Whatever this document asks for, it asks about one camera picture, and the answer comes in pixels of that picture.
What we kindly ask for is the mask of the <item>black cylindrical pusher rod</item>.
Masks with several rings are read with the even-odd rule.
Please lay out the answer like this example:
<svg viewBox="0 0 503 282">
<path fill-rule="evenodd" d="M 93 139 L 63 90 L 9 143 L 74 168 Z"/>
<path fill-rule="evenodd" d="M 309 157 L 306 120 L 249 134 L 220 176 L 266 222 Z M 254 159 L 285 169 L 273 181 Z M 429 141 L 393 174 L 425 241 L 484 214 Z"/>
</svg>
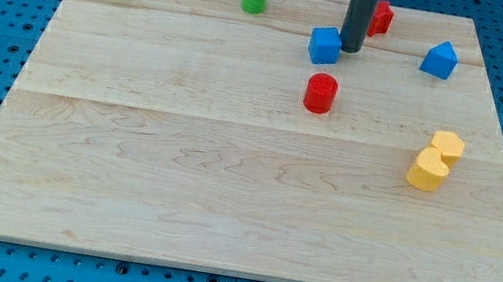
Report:
<svg viewBox="0 0 503 282">
<path fill-rule="evenodd" d="M 351 54 L 360 51 L 378 1 L 350 0 L 340 33 L 342 51 Z"/>
</svg>

